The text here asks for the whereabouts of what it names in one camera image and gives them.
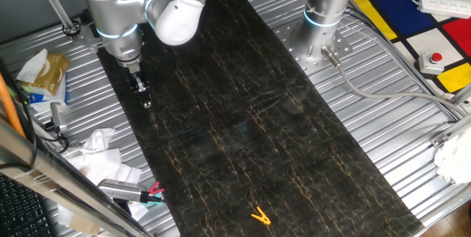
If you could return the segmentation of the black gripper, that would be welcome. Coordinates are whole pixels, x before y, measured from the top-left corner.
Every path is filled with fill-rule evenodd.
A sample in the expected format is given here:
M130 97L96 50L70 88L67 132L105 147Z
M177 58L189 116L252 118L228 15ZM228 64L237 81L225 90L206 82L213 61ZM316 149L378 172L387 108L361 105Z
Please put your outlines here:
M142 71L131 72L128 68L126 69L128 80L133 88L135 98L142 104L144 108L150 108L152 100L148 91L148 80L146 75Z

